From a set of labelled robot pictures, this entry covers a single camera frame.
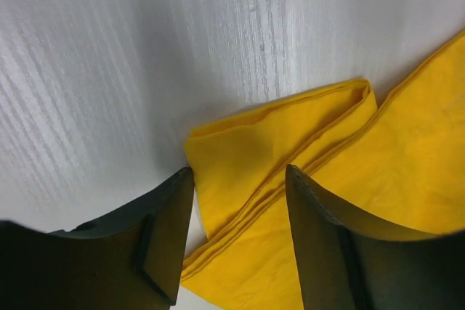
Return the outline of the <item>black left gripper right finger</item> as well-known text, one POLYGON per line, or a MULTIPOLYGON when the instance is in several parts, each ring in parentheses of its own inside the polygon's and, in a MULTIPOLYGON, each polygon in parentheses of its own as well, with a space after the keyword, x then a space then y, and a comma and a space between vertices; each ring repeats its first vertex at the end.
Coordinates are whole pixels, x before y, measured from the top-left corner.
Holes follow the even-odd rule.
POLYGON ((464 232, 429 234, 341 199, 286 168, 286 202, 306 309, 462 309, 464 232))

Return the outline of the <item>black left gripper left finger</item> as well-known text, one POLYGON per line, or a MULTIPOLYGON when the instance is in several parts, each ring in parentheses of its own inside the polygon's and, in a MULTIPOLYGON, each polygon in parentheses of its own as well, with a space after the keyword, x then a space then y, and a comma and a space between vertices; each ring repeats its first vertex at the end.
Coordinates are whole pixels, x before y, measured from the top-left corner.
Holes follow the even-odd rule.
POLYGON ((71 231, 1 223, 3 309, 169 309, 177 302, 193 206, 184 167, 71 231))

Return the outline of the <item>yellow Pikachu cloth placemat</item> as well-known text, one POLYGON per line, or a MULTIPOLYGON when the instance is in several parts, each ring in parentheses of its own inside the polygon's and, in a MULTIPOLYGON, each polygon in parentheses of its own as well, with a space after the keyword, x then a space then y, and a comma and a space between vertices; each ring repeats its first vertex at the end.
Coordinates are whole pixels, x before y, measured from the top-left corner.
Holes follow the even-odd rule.
POLYGON ((287 165, 402 237, 464 227, 464 35, 381 105, 367 80, 343 81, 193 129, 185 152, 207 241, 182 286, 223 309, 301 309, 287 165))

